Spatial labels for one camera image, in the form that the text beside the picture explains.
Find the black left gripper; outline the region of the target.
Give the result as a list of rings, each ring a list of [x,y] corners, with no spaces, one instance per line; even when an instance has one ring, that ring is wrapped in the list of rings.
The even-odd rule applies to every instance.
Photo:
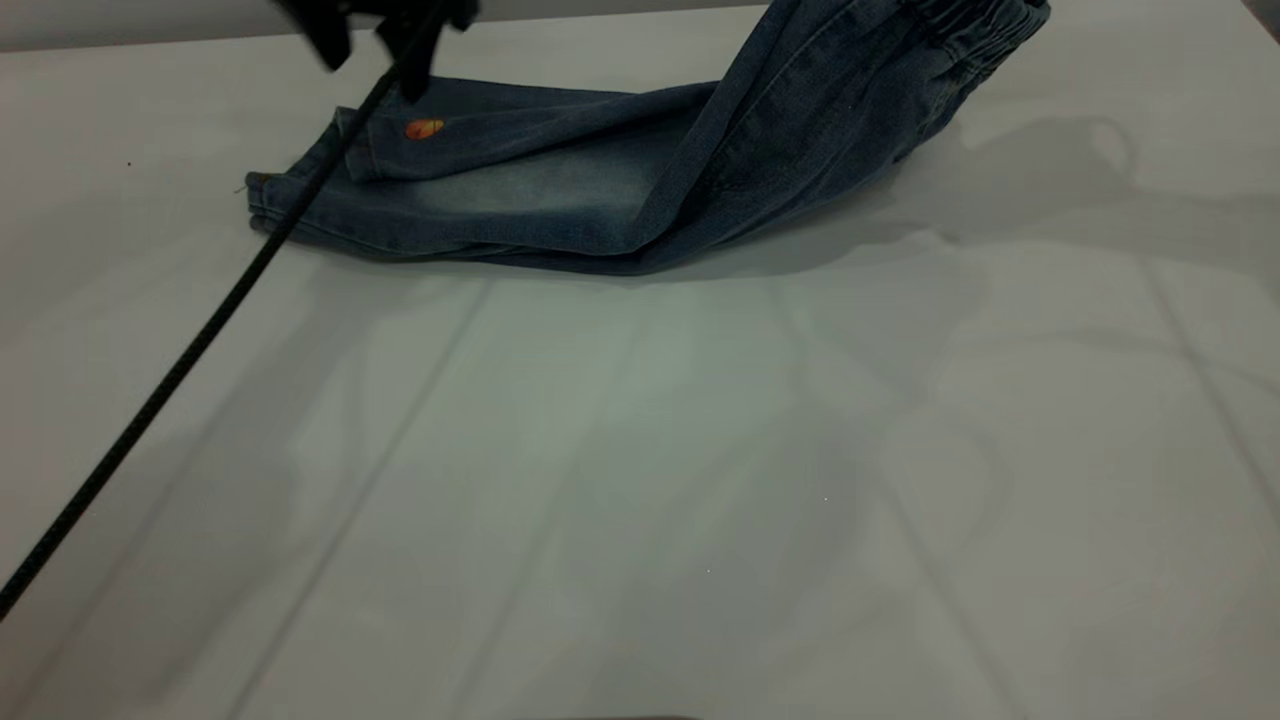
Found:
[[[430,86],[443,29],[448,24],[466,31],[479,13],[479,1],[284,0],[280,9],[329,70],[338,70],[349,58],[349,10],[383,18],[376,33],[392,55],[399,94],[406,102],[417,102]]]

